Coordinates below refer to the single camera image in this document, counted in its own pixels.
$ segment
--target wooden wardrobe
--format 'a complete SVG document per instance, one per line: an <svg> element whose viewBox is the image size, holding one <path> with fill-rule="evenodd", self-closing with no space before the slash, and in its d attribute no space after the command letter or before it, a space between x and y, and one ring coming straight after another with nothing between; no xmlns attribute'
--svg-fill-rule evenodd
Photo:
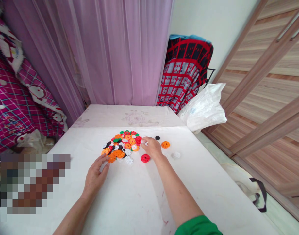
<svg viewBox="0 0 299 235"><path fill-rule="evenodd" d="M228 121L202 132L299 221L299 0L261 0L213 83Z"/></svg>

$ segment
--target red and black blanket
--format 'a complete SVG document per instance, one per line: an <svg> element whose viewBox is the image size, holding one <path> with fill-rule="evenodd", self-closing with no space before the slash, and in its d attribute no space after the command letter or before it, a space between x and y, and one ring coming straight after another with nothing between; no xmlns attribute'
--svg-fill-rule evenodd
<svg viewBox="0 0 299 235"><path fill-rule="evenodd" d="M212 53L213 46L206 41L169 40L156 106L169 106L178 113L207 81Z"/></svg>

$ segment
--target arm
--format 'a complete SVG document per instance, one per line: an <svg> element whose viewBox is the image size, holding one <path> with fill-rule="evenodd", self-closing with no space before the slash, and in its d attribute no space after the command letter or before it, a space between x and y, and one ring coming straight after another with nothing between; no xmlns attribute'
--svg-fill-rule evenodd
<svg viewBox="0 0 299 235"><path fill-rule="evenodd" d="M81 234L87 212L107 177L109 163L105 165L103 171L100 172L101 165L107 160L108 157L106 154L103 154L97 158L89 168L81 197L69 210L53 235Z"/></svg>
<svg viewBox="0 0 299 235"><path fill-rule="evenodd" d="M148 146L141 144L146 153L153 158L167 196L168 204L176 225L204 215L190 192L173 170L166 156L161 152L160 143L153 138L144 137Z"/></svg>

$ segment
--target checkered blanket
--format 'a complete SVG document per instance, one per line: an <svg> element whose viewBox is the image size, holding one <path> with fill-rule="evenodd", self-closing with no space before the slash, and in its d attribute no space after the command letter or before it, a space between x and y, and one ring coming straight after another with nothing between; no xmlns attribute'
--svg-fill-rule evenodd
<svg viewBox="0 0 299 235"><path fill-rule="evenodd" d="M62 136L66 116L0 19L0 153L38 129Z"/></svg>
<svg viewBox="0 0 299 235"><path fill-rule="evenodd" d="M211 43L196 39L169 40L156 106L169 106L178 113L207 80Z"/></svg>

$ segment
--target white table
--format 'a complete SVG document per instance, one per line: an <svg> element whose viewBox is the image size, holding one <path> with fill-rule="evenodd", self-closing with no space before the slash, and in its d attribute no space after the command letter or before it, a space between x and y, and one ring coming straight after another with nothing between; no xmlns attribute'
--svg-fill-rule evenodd
<svg viewBox="0 0 299 235"><path fill-rule="evenodd" d="M219 163L168 107L90 105L50 151L71 154L71 169L54 185L36 215L5 215L1 234L51 234L82 193L85 176L102 145L124 130L169 141L163 149L205 215L225 235L277 234ZM170 157L181 153L180 159ZM174 234L175 223L154 162L133 152L132 165L111 164L83 234Z"/></svg>

